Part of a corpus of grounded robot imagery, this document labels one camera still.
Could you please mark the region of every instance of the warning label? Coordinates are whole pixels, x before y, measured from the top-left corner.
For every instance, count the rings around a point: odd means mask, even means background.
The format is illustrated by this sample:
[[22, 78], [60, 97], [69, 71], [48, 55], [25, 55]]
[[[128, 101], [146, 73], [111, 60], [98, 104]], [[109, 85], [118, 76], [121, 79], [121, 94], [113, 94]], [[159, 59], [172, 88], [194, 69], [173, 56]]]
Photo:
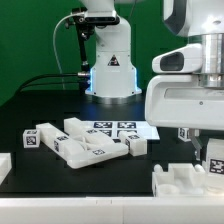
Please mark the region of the warning label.
[[120, 66], [115, 55], [113, 55], [113, 57], [111, 58], [110, 62], [108, 63], [108, 66]]

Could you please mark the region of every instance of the white plastic part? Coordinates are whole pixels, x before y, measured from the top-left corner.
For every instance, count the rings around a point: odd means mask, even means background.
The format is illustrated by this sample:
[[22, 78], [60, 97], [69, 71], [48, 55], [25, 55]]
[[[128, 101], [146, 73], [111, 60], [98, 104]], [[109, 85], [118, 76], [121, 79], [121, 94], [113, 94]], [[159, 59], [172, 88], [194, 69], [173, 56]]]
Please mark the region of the white plastic part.
[[119, 138], [122, 143], [129, 147], [131, 155], [140, 156], [147, 154], [147, 140], [136, 132], [120, 131]]
[[110, 145], [114, 141], [108, 135], [89, 127], [88, 122], [82, 122], [77, 118], [64, 120], [65, 132], [71, 136], [82, 135], [88, 143], [95, 145]]
[[224, 130], [224, 90], [198, 83], [197, 75], [154, 77], [146, 93], [146, 121], [156, 127]]
[[204, 196], [205, 170], [192, 164], [169, 164], [168, 172], [156, 165], [152, 189], [156, 197]]
[[[112, 144], [98, 145], [98, 148], [87, 150], [91, 144], [88, 146], [84, 142], [76, 141], [49, 123], [40, 124], [36, 127], [40, 130], [41, 141], [67, 161], [68, 166], [73, 169], [89, 166], [128, 153], [126, 145], [114, 143], [113, 141]], [[97, 142], [100, 136], [96, 134], [93, 138], [95, 139], [95, 137]]]
[[92, 149], [98, 149], [99, 148], [99, 145], [90, 144], [90, 143], [87, 143], [86, 141], [82, 141], [82, 142], [78, 141], [78, 142], [85, 150], [92, 150]]
[[0, 153], [0, 185], [12, 169], [11, 154]]
[[[183, 69], [180, 71], [164, 71], [161, 70], [162, 58], [172, 55], [174, 53], [181, 53], [184, 57]], [[202, 45], [188, 44], [186, 47], [162, 54], [153, 59], [152, 68], [156, 73], [192, 73], [198, 71], [202, 67]]]
[[209, 139], [206, 162], [203, 161], [203, 167], [207, 174], [207, 189], [211, 193], [224, 194], [224, 140]]
[[36, 129], [25, 130], [23, 133], [24, 148], [38, 148], [40, 145], [40, 131]]
[[[164, 0], [163, 17], [168, 19], [173, 11], [173, 0]], [[197, 36], [207, 34], [219, 34], [224, 30], [223, 0], [187, 0], [184, 24], [178, 36]]]
[[84, 151], [77, 141], [49, 123], [39, 124], [36, 128], [40, 130], [40, 140], [66, 161], [68, 156]]
[[[200, 130], [194, 130], [194, 135], [200, 136]], [[178, 128], [178, 138], [184, 142], [190, 142], [189, 128]]]
[[128, 146], [122, 143], [105, 145], [98, 149], [88, 150], [68, 157], [68, 165], [73, 169], [89, 166], [105, 160], [128, 154]]

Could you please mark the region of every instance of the black cable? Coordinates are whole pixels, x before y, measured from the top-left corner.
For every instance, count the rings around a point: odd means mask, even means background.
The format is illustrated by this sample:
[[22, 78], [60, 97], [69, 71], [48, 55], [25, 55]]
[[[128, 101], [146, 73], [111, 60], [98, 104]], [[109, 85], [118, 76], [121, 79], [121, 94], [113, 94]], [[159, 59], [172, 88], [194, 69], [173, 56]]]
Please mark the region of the black cable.
[[[79, 84], [79, 83], [82, 83], [82, 82], [64, 82], [65, 84]], [[23, 89], [25, 88], [29, 88], [29, 87], [34, 87], [34, 86], [47, 86], [47, 85], [61, 85], [61, 82], [48, 82], [48, 83], [36, 83], [36, 84], [30, 84], [30, 85], [26, 85], [26, 86], [23, 86]]]
[[20, 87], [16, 90], [15, 94], [19, 93], [23, 88], [26, 88], [26, 86], [28, 86], [28, 84], [30, 84], [31, 82], [34, 82], [36, 80], [40, 80], [40, 79], [46, 79], [46, 78], [67, 78], [67, 77], [77, 77], [77, 74], [44, 74], [44, 75], [39, 75], [36, 77], [33, 77], [29, 80], [27, 80], [26, 82], [24, 82], [22, 85], [20, 85]]

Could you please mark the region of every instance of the white cube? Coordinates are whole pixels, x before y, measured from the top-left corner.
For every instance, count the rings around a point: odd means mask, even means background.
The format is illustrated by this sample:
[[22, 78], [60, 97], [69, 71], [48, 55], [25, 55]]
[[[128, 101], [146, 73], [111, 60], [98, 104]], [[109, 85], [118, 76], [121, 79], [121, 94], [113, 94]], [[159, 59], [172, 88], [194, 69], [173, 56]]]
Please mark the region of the white cube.
[[131, 155], [140, 156], [147, 154], [147, 140], [139, 136], [136, 132], [120, 131], [119, 139], [129, 147]]
[[[194, 135], [196, 137], [200, 136], [200, 130], [195, 129]], [[189, 128], [179, 128], [178, 129], [178, 138], [181, 139], [184, 142], [190, 142], [190, 135], [189, 135]]]
[[203, 161], [206, 171], [206, 187], [211, 193], [224, 194], [224, 140], [209, 139], [206, 161]]
[[30, 129], [23, 133], [24, 148], [38, 148], [40, 145], [40, 130]]
[[189, 138], [189, 128], [179, 128], [178, 129], [178, 138], [184, 142], [191, 141]]

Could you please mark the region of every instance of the green wall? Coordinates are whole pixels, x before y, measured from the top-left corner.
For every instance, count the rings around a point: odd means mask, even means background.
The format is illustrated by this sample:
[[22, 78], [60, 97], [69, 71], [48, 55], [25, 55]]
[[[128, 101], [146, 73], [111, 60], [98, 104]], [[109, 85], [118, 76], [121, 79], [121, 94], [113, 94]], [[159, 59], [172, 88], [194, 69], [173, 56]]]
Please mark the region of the green wall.
[[[7, 0], [0, 2], [0, 105], [13, 96], [27, 79], [58, 73], [52, 35], [57, 22], [81, 4], [78, 0]], [[117, 5], [127, 18], [132, 6]], [[152, 72], [152, 59], [184, 46], [185, 39], [173, 36], [162, 23], [162, 1], [139, 3], [131, 19], [132, 62], [138, 68], [138, 85], [145, 89]], [[80, 68], [75, 29], [61, 27], [57, 37], [58, 53], [64, 72]], [[94, 37], [87, 42], [89, 61], [95, 61]]]

